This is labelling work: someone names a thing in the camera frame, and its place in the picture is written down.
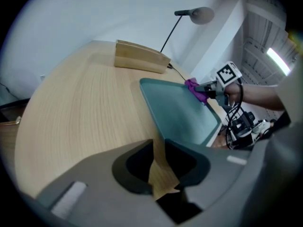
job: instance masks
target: teal plastic tray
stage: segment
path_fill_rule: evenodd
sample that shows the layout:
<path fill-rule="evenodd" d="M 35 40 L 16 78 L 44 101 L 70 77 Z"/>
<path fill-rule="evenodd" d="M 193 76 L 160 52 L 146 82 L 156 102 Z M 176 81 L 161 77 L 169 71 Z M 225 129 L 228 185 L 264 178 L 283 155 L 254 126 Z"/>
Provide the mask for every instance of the teal plastic tray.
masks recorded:
<path fill-rule="evenodd" d="M 206 146 L 221 120 L 186 85 L 143 78 L 140 88 L 163 139 Z"/>

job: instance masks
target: lamp shade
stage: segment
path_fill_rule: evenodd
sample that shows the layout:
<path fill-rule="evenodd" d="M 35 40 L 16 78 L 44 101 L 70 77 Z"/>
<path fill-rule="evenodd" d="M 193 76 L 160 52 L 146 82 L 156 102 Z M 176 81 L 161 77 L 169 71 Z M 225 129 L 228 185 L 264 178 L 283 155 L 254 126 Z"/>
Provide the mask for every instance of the lamp shade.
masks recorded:
<path fill-rule="evenodd" d="M 214 11 L 208 7 L 200 7 L 191 10 L 181 10 L 175 12 L 176 16 L 189 16 L 191 21 L 197 25 L 209 23 L 214 18 Z"/>

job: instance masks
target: light wood tabletop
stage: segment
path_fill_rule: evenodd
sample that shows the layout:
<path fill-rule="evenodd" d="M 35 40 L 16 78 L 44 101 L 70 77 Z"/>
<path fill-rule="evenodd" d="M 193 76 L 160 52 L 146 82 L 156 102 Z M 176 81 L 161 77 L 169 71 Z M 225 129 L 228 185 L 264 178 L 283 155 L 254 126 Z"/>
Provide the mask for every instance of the light wood tabletop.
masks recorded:
<path fill-rule="evenodd" d="M 114 57 L 115 43 L 92 41 L 63 60 L 35 91 L 16 140 L 15 169 L 21 191 L 36 197 L 82 159 L 146 139 L 154 141 L 149 176 L 154 198 L 178 185 L 139 80 L 184 83 L 184 79 L 174 69 L 158 74 L 115 68 Z M 171 63 L 184 78 L 190 78 Z M 226 113 L 218 103 L 212 99 L 208 103 L 224 119 Z"/>

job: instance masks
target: ceiling light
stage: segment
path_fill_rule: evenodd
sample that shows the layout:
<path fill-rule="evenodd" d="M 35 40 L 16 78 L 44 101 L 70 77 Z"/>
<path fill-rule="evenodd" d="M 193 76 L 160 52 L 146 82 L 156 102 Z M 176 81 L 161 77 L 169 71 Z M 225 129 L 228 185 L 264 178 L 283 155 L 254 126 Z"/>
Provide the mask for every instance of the ceiling light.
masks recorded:
<path fill-rule="evenodd" d="M 272 48 L 268 49 L 267 55 L 269 55 L 270 58 L 273 59 L 275 61 L 275 63 L 277 63 L 277 65 L 280 67 L 280 69 L 283 71 L 283 73 L 285 75 L 289 74 L 289 72 L 290 72 L 289 67 L 284 62 L 284 60 L 282 60 L 281 57 Z"/>

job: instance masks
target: purple cloth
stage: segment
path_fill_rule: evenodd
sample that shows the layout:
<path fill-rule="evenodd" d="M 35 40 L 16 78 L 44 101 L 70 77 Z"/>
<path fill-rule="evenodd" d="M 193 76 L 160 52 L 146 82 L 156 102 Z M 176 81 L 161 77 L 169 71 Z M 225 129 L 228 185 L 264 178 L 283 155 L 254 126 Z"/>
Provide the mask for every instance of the purple cloth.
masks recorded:
<path fill-rule="evenodd" d="M 205 105 L 207 104 L 207 99 L 209 98 L 209 96 L 206 93 L 195 91 L 195 87 L 199 86 L 196 78 L 186 80 L 185 85 L 188 86 L 189 91 L 191 91 L 200 102 L 203 102 Z"/>

